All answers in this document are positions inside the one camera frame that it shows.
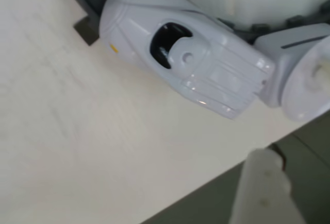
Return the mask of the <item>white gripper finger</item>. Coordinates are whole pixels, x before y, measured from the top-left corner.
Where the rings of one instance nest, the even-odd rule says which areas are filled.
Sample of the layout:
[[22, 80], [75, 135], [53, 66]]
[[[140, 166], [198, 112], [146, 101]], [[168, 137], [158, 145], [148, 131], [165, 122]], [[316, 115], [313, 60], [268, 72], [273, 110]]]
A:
[[229, 223], [305, 223], [291, 197], [282, 157], [256, 149], [245, 160]]

